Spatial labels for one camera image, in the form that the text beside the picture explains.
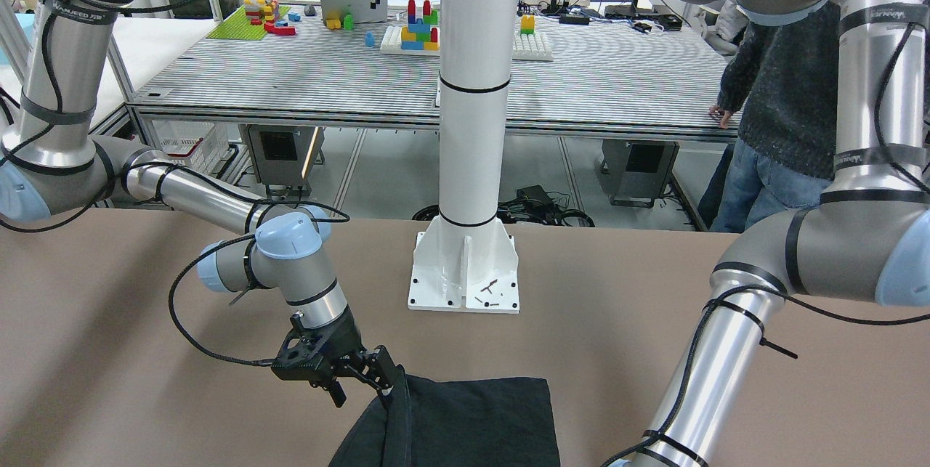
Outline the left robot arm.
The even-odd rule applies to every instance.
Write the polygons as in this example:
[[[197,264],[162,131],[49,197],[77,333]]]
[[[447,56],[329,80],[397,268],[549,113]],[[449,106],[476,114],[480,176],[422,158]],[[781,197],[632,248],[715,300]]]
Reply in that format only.
[[[683,0],[705,3],[712,0]],[[609,466],[701,466],[740,390],[769,318],[801,295],[928,304],[924,149],[926,0],[831,0],[840,8],[835,176],[812,210],[782,212],[735,239],[712,295],[640,444]],[[767,25],[824,0],[738,0]]]

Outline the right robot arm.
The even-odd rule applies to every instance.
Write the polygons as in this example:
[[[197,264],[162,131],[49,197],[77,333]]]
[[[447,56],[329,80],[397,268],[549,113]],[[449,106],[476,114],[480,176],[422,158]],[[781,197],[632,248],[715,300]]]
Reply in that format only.
[[[270,201],[147,145],[90,135],[114,23],[133,0],[39,1],[20,113],[2,137],[2,226],[25,232],[27,223],[125,192],[235,232],[193,262],[203,284],[219,292],[278,289],[293,311],[276,357],[252,367],[309,382],[335,405],[346,399],[339,379],[356,378],[389,405],[404,372],[385,347],[363,345],[323,249],[332,224],[348,216],[322,203]]]

